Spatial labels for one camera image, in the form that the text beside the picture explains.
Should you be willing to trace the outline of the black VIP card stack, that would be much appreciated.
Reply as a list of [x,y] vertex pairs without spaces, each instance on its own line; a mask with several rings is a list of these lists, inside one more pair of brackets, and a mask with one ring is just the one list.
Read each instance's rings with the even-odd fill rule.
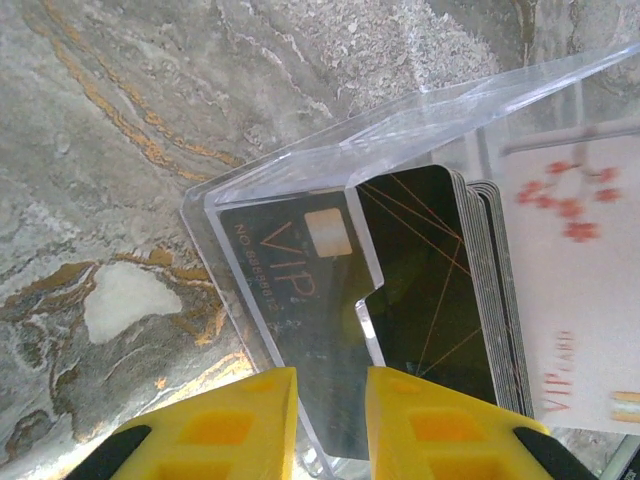
[[486,196],[439,165],[217,209],[243,297],[276,361],[299,375],[307,431],[368,456],[371,366],[530,414],[496,271]]

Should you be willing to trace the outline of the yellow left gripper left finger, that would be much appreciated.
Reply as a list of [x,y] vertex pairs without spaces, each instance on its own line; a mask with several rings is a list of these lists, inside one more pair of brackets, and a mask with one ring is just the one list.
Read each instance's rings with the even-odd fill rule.
[[137,416],[74,480],[292,480],[297,375],[273,368]]

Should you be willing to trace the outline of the white VIP card red flowers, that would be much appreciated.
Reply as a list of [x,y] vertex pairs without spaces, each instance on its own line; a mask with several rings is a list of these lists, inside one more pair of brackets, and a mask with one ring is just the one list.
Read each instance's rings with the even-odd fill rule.
[[513,142],[497,182],[536,418],[640,435],[640,117]]

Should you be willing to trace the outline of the clear acrylic card box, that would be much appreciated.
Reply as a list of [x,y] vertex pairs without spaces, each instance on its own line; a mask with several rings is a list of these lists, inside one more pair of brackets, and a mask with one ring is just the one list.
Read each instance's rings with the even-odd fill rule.
[[[226,256],[214,211],[303,187],[350,190],[380,175],[430,165],[461,175],[488,199],[496,271],[532,402],[530,414],[518,414],[539,421],[497,182],[500,160],[507,145],[525,137],[631,117],[640,117],[640,41],[407,95],[190,189],[181,214],[254,366],[293,367],[269,351]],[[305,427],[299,391],[298,398],[297,461],[304,480],[370,480],[369,452],[364,460],[326,454]]]

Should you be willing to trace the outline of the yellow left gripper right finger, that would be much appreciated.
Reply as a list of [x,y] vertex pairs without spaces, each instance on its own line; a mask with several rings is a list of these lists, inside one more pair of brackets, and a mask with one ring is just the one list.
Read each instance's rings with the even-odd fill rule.
[[392,368],[365,410],[371,480],[598,480],[539,422]]

